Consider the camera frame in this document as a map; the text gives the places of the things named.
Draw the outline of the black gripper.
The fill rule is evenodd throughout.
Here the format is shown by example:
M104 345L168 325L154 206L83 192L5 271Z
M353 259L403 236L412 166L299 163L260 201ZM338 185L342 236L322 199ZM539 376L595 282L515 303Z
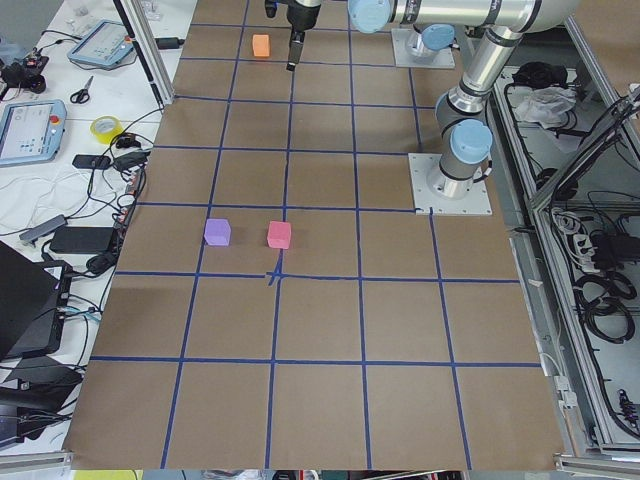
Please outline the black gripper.
M286 1L287 20L293 30L289 39L287 71L294 71L303 52L305 31L315 27L320 12L320 0Z

